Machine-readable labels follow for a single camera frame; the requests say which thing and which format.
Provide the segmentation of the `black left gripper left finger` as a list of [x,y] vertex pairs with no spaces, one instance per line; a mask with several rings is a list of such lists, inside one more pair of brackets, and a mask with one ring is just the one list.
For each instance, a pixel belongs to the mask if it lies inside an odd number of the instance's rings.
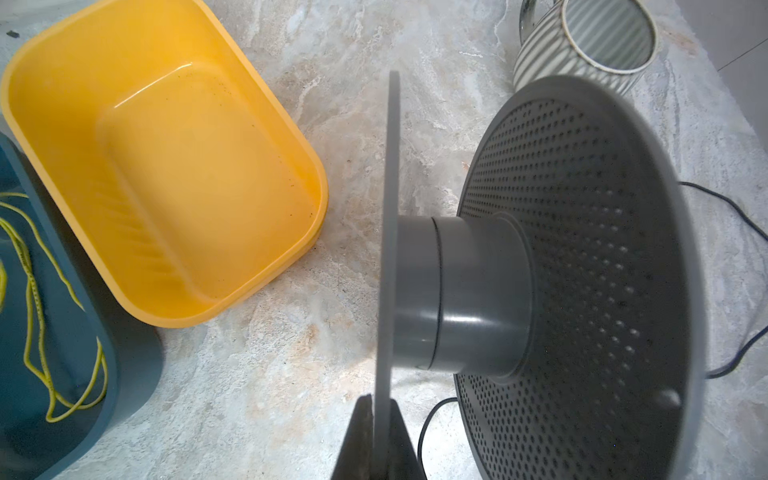
[[370,394],[360,396],[354,406],[332,480],[369,480],[373,447],[373,407]]

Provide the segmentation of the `grey perforated cable spool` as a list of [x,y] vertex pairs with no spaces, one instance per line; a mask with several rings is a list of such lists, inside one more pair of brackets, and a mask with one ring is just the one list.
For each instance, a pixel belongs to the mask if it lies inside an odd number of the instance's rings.
[[516,92],[457,213],[399,213],[389,79],[371,477],[394,368],[453,376],[486,479],[679,479],[704,387],[704,293],[671,163],[638,113],[575,76]]

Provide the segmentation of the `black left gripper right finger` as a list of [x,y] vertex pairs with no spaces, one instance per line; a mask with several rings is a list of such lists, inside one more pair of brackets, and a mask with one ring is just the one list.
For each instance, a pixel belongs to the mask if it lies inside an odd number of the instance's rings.
[[397,402],[390,401],[389,480],[425,480]]

